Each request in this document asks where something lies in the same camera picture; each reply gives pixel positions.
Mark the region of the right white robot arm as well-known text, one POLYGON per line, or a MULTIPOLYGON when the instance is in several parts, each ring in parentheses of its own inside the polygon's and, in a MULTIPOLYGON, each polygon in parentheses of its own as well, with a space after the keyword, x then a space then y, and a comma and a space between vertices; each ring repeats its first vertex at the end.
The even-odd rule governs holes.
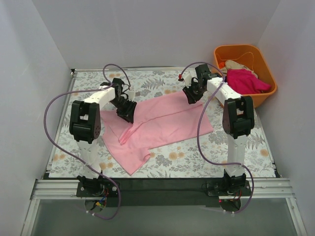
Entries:
POLYGON ((183 92, 188 103, 195 104, 205 92, 210 92, 223 105, 222 127, 227 134, 228 154, 223 177, 207 184, 210 194, 225 192, 227 195, 240 193, 247 187, 246 174, 250 171, 244 165, 246 143, 254 128, 253 100, 250 96, 242 96, 225 82, 225 75, 218 70, 210 71, 209 63, 196 62, 196 76, 186 69, 179 74, 178 80, 185 82, 183 92))

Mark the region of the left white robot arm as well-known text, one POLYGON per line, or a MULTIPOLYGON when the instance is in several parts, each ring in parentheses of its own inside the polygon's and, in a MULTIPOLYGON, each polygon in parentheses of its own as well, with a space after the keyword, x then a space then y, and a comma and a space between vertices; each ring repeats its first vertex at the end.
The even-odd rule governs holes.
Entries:
POLYGON ((104 193, 105 185, 101 181, 98 164, 97 139, 101 132, 101 109, 108 103, 116 107, 116 116, 133 123, 137 103, 133 101, 134 92, 123 91, 125 83, 114 78, 112 82, 100 85, 100 91, 93 93, 83 101, 75 100, 71 106, 69 132, 77 142, 80 158, 84 162, 84 173, 78 176, 82 188, 98 197, 104 193))

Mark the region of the light pink t shirt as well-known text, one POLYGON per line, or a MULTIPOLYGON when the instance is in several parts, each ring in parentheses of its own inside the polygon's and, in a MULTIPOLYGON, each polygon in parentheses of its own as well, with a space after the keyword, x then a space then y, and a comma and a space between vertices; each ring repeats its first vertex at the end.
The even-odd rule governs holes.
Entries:
POLYGON ((132 175, 147 162, 151 149, 213 132, 202 111, 203 102, 189 104, 182 91, 139 102, 133 123, 115 111, 102 111, 102 138, 113 158, 132 175))

